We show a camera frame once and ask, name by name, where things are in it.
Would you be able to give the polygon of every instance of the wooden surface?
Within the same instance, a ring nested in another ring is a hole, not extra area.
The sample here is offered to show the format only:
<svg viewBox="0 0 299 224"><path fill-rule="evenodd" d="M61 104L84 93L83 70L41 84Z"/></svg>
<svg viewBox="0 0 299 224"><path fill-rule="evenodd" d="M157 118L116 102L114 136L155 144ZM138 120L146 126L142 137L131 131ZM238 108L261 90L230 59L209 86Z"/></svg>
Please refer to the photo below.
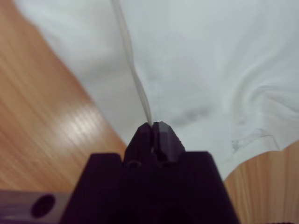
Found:
<svg viewBox="0 0 299 224"><path fill-rule="evenodd" d="M37 31L0 1L0 189L71 191L90 153L124 149ZM299 223L298 150L257 156L227 178L242 223Z"/></svg>
<svg viewBox="0 0 299 224"><path fill-rule="evenodd" d="M71 191L90 153L124 144L9 0L0 1L0 188Z"/></svg>

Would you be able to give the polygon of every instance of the hole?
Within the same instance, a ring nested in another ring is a hole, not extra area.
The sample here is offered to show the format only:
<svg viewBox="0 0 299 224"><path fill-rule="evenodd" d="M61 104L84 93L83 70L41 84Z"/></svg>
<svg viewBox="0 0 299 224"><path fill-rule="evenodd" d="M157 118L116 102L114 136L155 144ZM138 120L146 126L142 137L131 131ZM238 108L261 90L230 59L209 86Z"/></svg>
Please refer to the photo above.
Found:
<svg viewBox="0 0 299 224"><path fill-rule="evenodd" d="M164 168L170 168L170 167L174 167L174 166L176 166L175 162L165 162L165 163L163 163Z"/></svg>
<svg viewBox="0 0 299 224"><path fill-rule="evenodd" d="M40 197L31 208L31 215L34 218L41 218L47 215L55 205L55 197L53 195L44 195Z"/></svg>
<svg viewBox="0 0 299 224"><path fill-rule="evenodd" d="M115 212L109 219L108 224L139 224L138 216L129 210Z"/></svg>
<svg viewBox="0 0 299 224"><path fill-rule="evenodd" d="M192 224L192 220L182 209L172 208L161 215L159 224Z"/></svg>
<svg viewBox="0 0 299 224"><path fill-rule="evenodd" d="M140 167L142 164L139 161L130 161L128 162L128 167L132 169L136 169Z"/></svg>

